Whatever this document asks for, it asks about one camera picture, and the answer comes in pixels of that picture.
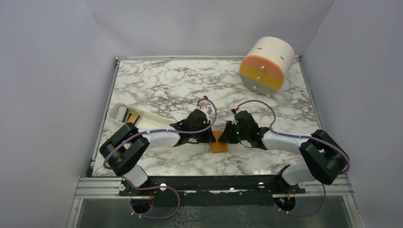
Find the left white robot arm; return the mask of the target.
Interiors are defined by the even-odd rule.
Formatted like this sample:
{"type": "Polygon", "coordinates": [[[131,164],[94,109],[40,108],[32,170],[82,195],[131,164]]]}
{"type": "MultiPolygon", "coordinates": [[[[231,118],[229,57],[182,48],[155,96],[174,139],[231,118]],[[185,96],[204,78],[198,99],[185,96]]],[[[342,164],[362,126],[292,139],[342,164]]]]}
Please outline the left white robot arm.
{"type": "Polygon", "coordinates": [[[159,129],[142,129],[134,123],[125,123],[99,148],[106,166],[116,176],[131,183],[132,190],[144,195],[149,190],[149,176],[138,165],[146,150],[160,147],[177,147],[187,143],[213,143],[212,122],[198,109],[186,119],[159,129]]]}

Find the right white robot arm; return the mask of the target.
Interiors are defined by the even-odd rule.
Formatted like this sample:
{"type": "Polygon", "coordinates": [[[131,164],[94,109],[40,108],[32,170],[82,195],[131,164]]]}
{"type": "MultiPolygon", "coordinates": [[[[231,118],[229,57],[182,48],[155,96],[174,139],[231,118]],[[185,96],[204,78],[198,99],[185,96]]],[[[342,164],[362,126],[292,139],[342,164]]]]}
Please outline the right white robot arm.
{"type": "Polygon", "coordinates": [[[219,142],[238,144],[247,141],[252,148],[279,150],[299,154],[304,161],[282,168],[274,180],[274,187],[286,193],[294,185],[317,180],[330,185],[347,170],[349,157],[324,130],[311,135],[280,133],[272,127],[260,127],[247,111],[240,111],[233,121],[227,121],[219,142]]]}

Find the yellow leather card holder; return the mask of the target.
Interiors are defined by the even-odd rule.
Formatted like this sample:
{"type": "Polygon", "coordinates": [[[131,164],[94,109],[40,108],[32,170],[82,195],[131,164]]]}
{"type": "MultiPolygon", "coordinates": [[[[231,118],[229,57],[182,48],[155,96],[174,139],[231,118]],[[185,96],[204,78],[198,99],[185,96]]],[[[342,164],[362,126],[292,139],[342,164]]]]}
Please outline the yellow leather card holder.
{"type": "Polygon", "coordinates": [[[227,144],[219,142],[218,139],[222,136],[223,131],[212,131],[215,142],[210,143],[210,151],[212,153],[225,153],[228,151],[227,144]]]}

